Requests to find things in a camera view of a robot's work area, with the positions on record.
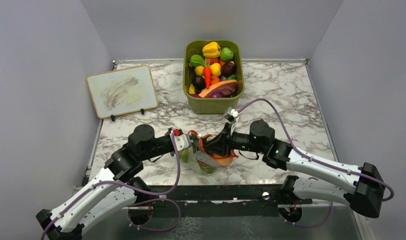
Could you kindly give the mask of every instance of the dirty whiteboard surface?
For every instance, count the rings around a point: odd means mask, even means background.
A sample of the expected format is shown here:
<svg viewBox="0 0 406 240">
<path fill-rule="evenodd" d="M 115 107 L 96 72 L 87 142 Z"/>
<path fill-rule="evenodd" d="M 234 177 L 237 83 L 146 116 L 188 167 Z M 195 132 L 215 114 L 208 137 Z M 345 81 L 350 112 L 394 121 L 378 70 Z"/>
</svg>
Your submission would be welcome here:
<svg viewBox="0 0 406 240">
<path fill-rule="evenodd" d="M 158 106 L 148 65 L 90 75 L 86 83 L 97 116 L 101 119 Z"/>
</svg>

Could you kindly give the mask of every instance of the green bin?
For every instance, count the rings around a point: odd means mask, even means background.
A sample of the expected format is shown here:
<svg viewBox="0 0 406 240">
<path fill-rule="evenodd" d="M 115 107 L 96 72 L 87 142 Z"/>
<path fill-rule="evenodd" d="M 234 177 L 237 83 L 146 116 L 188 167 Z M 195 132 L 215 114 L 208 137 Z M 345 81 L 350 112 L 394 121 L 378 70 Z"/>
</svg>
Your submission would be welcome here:
<svg viewBox="0 0 406 240">
<path fill-rule="evenodd" d="M 193 68 L 188 65 L 190 58 L 195 54 L 203 56 L 203 47 L 211 42 L 217 42 L 221 48 L 230 48 L 234 51 L 234 63 L 237 66 L 235 75 L 237 76 L 238 91 L 232 97 L 197 98 L 190 96 L 188 93 L 195 74 Z M 235 42 L 228 40 L 196 40 L 190 42 L 185 48 L 182 88 L 188 98 L 188 105 L 196 114 L 223 114 L 228 107 L 236 108 L 239 98 L 244 92 L 243 66 L 239 46 Z"/>
</svg>

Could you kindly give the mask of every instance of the red component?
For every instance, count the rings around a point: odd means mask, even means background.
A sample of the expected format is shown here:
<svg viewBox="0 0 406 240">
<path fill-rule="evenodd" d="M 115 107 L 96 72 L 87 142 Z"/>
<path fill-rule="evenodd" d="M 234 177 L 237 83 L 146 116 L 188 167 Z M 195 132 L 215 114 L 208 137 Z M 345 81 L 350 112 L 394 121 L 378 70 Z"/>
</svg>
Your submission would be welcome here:
<svg viewBox="0 0 406 240">
<path fill-rule="evenodd" d="M 178 128 L 175 128 L 175 129 L 173 130 L 173 134 L 174 134 L 175 136 L 179 136 L 179 135 L 180 135 L 180 130 L 179 130 Z"/>
</svg>

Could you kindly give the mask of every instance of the plastic bag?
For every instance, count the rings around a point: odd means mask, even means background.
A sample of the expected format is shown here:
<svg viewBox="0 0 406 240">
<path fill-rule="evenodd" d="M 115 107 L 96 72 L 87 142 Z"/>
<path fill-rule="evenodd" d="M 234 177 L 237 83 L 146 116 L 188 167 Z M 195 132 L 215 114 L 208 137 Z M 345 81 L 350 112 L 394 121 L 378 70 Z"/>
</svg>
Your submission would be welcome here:
<svg viewBox="0 0 406 240">
<path fill-rule="evenodd" d="M 208 155 L 203 149 L 203 140 L 210 140 L 214 135 L 209 134 L 199 139 L 195 131 L 189 133 L 191 147 L 179 151 L 179 158 L 200 175 L 209 175 L 225 169 L 238 157 L 234 152 L 231 156 Z"/>
</svg>

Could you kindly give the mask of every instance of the marble tabletop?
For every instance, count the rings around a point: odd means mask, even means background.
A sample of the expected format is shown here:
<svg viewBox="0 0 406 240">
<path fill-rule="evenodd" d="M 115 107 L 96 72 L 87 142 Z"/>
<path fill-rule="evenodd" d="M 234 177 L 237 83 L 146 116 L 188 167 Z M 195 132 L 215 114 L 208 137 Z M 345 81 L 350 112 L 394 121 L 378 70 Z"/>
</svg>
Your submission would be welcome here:
<svg viewBox="0 0 406 240">
<path fill-rule="evenodd" d="M 140 64 L 118 64 L 117 69 L 136 65 Z M 170 127 L 178 127 L 183 131 L 196 130 L 202 135 L 217 134 L 223 128 L 225 120 L 221 115 L 197 115 L 190 110 L 182 87 L 182 61 L 149 65 L 159 106 L 145 111 L 144 115 L 140 112 L 130 113 L 116 117 L 114 122 L 110 118 L 104 119 L 92 163 L 91 178 L 104 166 L 111 154 L 126 143 L 129 134 L 140 124 L 153 126 L 156 137 L 164 135 Z M 278 109 L 297 147 L 333 160 L 333 152 L 306 66 L 303 63 L 265 61 L 244 62 L 242 67 L 245 91 L 237 108 L 255 98 L 268 99 Z M 237 130 L 248 133 L 250 124 L 258 119 L 265 120 L 275 129 L 276 138 L 287 140 L 277 116 L 265 102 L 256 102 L 243 111 Z M 175 157 L 165 154 L 155 163 L 144 161 L 143 164 L 144 170 L 137 176 L 148 185 L 172 185 L 175 182 Z M 249 160 L 240 156 L 228 168 L 211 175 L 198 175 L 187 164 L 181 163 L 179 184 L 282 184 L 290 174 L 297 173 L 272 169 L 260 159 Z"/>
</svg>

